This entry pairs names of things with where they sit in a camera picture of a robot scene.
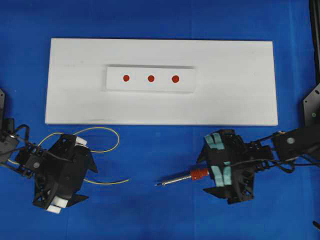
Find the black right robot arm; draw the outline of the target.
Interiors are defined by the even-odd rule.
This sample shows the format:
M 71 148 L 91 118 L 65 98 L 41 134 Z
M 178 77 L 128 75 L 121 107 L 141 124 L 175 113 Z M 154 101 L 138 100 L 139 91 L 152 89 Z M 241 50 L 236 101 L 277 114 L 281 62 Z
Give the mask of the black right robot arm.
M 205 162 L 215 186 L 204 192 L 235 204 L 254 198 L 255 174 L 279 168 L 291 174 L 296 159 L 308 155 L 320 164 L 320 126 L 318 124 L 244 142 L 233 129 L 220 129 L 204 137 L 197 163 Z

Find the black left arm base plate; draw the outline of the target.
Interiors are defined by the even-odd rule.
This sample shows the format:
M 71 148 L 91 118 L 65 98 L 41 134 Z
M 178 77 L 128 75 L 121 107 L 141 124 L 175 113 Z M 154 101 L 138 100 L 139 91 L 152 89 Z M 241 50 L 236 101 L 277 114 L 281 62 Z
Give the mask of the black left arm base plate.
M 4 108 L 5 108 L 5 99 L 6 94 L 0 89 L 0 118 L 2 119 L 4 116 Z

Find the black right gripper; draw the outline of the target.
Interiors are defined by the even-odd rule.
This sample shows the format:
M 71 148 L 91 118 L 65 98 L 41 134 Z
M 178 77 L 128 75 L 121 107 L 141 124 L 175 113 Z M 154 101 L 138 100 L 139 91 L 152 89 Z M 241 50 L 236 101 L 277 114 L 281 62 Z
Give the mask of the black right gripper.
M 222 129 L 204 137 L 197 162 L 205 162 L 215 186 L 203 191 L 229 205 L 254 199 L 255 173 L 269 169 L 272 150 L 259 141 L 245 143 L 233 129 Z

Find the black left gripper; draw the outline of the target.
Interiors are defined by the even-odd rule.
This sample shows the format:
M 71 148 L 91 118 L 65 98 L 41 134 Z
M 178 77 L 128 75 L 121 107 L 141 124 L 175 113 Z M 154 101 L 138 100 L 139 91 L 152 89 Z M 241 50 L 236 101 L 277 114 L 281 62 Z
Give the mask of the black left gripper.
M 54 214 L 88 199 L 77 192 L 88 171 L 98 172 L 87 141 L 73 134 L 62 134 L 48 150 L 21 150 L 15 161 L 22 176 L 34 178 L 33 205 Z

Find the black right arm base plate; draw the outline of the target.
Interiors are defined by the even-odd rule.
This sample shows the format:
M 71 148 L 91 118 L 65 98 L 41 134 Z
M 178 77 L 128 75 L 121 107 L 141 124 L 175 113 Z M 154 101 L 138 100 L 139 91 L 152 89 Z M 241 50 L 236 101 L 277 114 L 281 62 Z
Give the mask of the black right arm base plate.
M 304 98 L 303 110 L 305 126 L 320 123 L 320 84 Z

